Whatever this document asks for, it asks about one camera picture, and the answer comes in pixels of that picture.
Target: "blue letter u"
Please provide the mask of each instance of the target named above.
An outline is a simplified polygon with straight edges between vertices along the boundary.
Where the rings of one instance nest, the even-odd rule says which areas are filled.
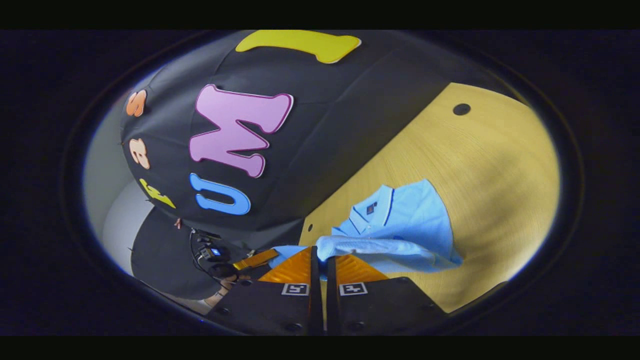
[[[203,209],[222,211],[223,213],[231,215],[244,215],[249,212],[249,209],[251,209],[251,201],[249,201],[249,198],[238,189],[214,183],[213,181],[200,179],[198,175],[194,173],[189,175],[189,181],[196,191],[208,190],[210,192],[221,193],[234,200],[233,204],[225,204],[224,202],[207,199],[200,194],[196,194],[196,202]]]

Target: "blue shirt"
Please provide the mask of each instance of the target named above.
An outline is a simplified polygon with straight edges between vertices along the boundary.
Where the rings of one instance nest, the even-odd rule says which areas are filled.
[[[437,272],[462,264],[447,209],[427,180],[397,189],[381,186],[316,245],[320,261],[354,254],[381,272]],[[281,256],[271,267],[304,247],[274,249]]]

